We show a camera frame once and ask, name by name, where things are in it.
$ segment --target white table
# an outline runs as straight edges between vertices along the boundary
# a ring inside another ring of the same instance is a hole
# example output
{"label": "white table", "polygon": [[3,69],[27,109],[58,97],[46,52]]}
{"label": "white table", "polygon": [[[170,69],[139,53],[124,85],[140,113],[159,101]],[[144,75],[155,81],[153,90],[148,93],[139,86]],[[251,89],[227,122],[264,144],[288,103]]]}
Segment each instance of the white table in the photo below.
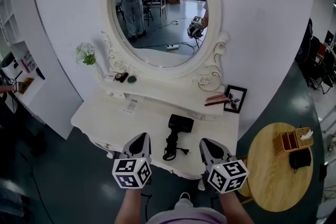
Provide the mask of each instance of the white table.
{"label": "white table", "polygon": [[160,17],[161,17],[161,23],[162,23],[162,17],[163,17],[163,9],[165,11],[166,14],[166,19],[167,19],[167,9],[166,9],[166,0],[160,0],[160,5],[159,6],[150,6],[150,8],[160,8]]}
{"label": "white table", "polygon": [[205,171],[199,149],[202,138],[214,139],[224,144],[232,154],[236,153],[239,114],[224,111],[217,121],[194,119],[192,132],[178,135],[178,146],[189,149],[189,153],[184,155],[177,151],[173,161],[164,161],[165,140],[171,133],[168,128],[171,114],[190,116],[185,109],[149,98],[144,99],[135,114],[127,114],[123,108],[129,102],[110,97],[102,89],[97,89],[93,98],[78,109],[71,123],[96,146],[108,152],[121,152],[130,139],[147,132],[151,138],[152,164],[187,179],[200,179]]}

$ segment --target wooden table top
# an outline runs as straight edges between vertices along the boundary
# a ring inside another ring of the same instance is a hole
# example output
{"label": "wooden table top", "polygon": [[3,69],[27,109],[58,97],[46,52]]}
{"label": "wooden table top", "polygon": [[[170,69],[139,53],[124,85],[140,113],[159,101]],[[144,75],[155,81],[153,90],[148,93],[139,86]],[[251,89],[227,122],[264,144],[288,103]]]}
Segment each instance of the wooden table top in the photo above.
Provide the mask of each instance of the wooden table top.
{"label": "wooden table top", "polygon": [[275,156],[272,139],[279,132],[292,131],[287,123],[272,123],[254,138],[247,157],[248,186],[253,199],[261,208],[271,212],[285,211],[306,193],[313,174],[310,166],[298,169],[289,165],[289,156]]}

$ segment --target qr code cube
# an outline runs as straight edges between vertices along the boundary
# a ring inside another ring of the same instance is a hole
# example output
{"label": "qr code cube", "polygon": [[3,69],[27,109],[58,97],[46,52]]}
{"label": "qr code cube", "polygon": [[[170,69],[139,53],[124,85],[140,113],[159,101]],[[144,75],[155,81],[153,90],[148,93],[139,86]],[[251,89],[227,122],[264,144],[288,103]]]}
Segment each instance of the qr code cube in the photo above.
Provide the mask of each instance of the qr code cube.
{"label": "qr code cube", "polygon": [[121,188],[143,188],[152,171],[145,158],[116,159],[112,175]]}
{"label": "qr code cube", "polygon": [[216,164],[212,167],[208,182],[221,194],[242,188],[248,170],[242,160]]}

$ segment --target black pouch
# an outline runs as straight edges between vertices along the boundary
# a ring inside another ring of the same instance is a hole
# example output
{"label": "black pouch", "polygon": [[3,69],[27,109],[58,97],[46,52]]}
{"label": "black pouch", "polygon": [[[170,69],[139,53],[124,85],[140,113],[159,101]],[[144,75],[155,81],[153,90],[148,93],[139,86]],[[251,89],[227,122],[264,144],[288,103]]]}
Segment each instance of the black pouch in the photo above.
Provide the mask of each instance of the black pouch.
{"label": "black pouch", "polygon": [[310,166],[311,156],[309,148],[294,151],[289,154],[289,165],[294,169],[294,173],[301,167]]}

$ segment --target oval mirror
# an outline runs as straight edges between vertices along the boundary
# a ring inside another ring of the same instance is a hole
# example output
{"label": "oval mirror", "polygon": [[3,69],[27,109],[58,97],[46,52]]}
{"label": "oval mirror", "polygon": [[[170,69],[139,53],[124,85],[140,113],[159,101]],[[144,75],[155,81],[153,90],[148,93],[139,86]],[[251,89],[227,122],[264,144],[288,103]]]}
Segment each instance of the oval mirror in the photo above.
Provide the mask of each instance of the oval mirror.
{"label": "oval mirror", "polygon": [[201,49],[206,0],[115,0],[114,21],[129,49],[157,67],[176,67]]}

